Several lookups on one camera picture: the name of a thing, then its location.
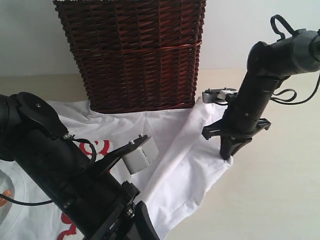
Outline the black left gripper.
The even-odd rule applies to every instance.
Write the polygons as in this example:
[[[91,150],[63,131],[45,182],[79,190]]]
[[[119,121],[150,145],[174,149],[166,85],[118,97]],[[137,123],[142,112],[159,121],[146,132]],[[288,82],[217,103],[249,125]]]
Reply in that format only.
[[[44,163],[45,193],[89,240],[158,240],[139,190],[120,184],[110,170],[123,160],[131,175],[149,167],[159,150],[153,137],[139,134],[94,164],[87,159]]]

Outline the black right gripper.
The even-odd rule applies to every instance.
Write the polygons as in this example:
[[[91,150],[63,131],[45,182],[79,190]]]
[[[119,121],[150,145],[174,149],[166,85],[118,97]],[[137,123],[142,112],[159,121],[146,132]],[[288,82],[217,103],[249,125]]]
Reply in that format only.
[[[220,104],[226,102],[228,94],[236,93],[237,90],[234,88],[208,88],[202,92],[202,101],[206,104]],[[220,137],[219,154],[222,159],[228,160],[252,141],[252,132],[272,94],[273,80],[270,77],[247,74],[222,119],[203,127],[202,136],[206,140]]]

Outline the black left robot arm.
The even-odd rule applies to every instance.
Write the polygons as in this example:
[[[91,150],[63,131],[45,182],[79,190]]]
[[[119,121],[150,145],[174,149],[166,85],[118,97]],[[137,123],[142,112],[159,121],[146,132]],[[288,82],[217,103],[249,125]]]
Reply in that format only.
[[[40,97],[20,92],[0,97],[0,157],[16,162],[79,229],[87,240],[156,240],[158,235],[138,188],[119,183],[112,167],[124,160],[134,174],[157,155],[154,140],[145,134],[97,160],[86,156]]]

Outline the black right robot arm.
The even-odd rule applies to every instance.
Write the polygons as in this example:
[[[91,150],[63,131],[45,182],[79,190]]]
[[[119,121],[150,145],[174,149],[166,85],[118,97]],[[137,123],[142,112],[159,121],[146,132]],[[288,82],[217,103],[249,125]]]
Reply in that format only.
[[[220,88],[202,92],[204,103],[227,106],[220,120],[203,128],[203,137],[209,140],[219,136],[219,154],[228,160],[250,143],[255,134],[269,129],[271,123],[261,116],[285,80],[319,70],[319,31],[298,29],[292,37],[273,44],[257,42],[249,52],[247,72],[239,90]]]

